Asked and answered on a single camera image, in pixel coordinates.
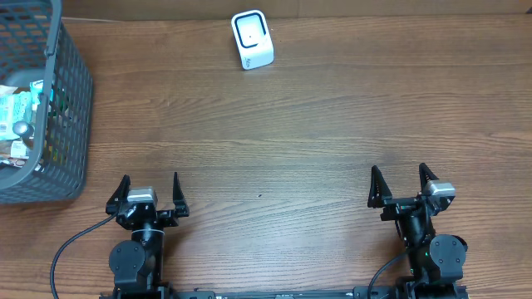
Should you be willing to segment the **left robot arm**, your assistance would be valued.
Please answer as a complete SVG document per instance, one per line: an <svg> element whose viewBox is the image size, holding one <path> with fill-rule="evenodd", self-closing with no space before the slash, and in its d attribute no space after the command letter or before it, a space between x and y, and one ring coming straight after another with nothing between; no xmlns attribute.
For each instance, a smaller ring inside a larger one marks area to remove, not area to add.
<svg viewBox="0 0 532 299"><path fill-rule="evenodd" d="M162 280L165 229L179 225L190 215L180 187L178 174L173 177L172 209L159 210L153 187L131 187L125 175L106 203L106 213L114 217L129 240L115 245L109 267L114 275L113 298L173 298L175 290Z"/></svg>

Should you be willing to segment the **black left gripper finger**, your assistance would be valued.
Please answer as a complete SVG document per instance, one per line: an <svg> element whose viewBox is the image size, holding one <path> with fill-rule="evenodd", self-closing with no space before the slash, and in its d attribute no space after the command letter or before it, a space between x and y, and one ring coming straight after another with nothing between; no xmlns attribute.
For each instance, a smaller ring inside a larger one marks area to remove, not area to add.
<svg viewBox="0 0 532 299"><path fill-rule="evenodd" d="M172 201L175 206L175 216L177 218L189 217L190 208L180 187L179 175L177 172L174 172Z"/></svg>
<svg viewBox="0 0 532 299"><path fill-rule="evenodd" d="M125 174L116 191L111 195L106 203L106 213L113 215L119 212L121 205L126 201L131 186L130 176Z"/></svg>

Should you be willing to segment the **yellow oil bottle silver cap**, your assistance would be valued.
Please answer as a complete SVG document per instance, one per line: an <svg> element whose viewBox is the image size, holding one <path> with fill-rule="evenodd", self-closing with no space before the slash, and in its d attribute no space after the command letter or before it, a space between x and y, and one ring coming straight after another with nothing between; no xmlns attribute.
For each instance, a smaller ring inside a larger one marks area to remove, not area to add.
<svg viewBox="0 0 532 299"><path fill-rule="evenodd" d="M22 139L27 147L32 146L32 137L34 135L34 128L32 125L24 120L19 120L13 124L12 131Z"/></svg>

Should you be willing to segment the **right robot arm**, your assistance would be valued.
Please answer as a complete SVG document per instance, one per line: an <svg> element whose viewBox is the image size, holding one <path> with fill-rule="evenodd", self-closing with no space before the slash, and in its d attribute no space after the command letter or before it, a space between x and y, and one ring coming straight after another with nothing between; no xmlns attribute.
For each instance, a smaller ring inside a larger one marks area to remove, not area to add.
<svg viewBox="0 0 532 299"><path fill-rule="evenodd" d="M456 197L452 183L439 179L430 168L419 164L421 190L413 197L395 198L381 170L371 169L371 185L367 206L380 208L382 221L393 221L405 251L377 270L367 286L366 297L375 295L375 283L390 266L406 258L410 264L408 277L399 277L388 287L386 298L467 298L463 278L468 244L452 234L438 234L431 218L449 208Z"/></svg>

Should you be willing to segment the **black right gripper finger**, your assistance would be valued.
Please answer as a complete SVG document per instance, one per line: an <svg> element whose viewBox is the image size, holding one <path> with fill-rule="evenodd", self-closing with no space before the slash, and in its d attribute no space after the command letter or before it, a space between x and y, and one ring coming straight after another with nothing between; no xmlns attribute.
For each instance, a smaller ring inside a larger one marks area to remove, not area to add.
<svg viewBox="0 0 532 299"><path fill-rule="evenodd" d="M392 200L392 192L388 188L381 170L373 165L371 168L371 185L367 200L369 208L383 208Z"/></svg>
<svg viewBox="0 0 532 299"><path fill-rule="evenodd" d="M430 168L425 163L419 164L419 176L422 193L424 193L425 187L430 181L438 180L438 177L430 170Z"/></svg>

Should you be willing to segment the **teal tissue pack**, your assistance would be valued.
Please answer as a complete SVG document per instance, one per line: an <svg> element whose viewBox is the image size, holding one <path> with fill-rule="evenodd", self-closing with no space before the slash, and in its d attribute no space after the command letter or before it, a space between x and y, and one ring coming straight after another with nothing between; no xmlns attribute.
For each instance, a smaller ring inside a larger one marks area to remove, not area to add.
<svg viewBox="0 0 532 299"><path fill-rule="evenodd" d="M33 81L30 83L30 93L32 97L32 110L37 111L41 104L40 94L43 92L44 80Z"/></svg>

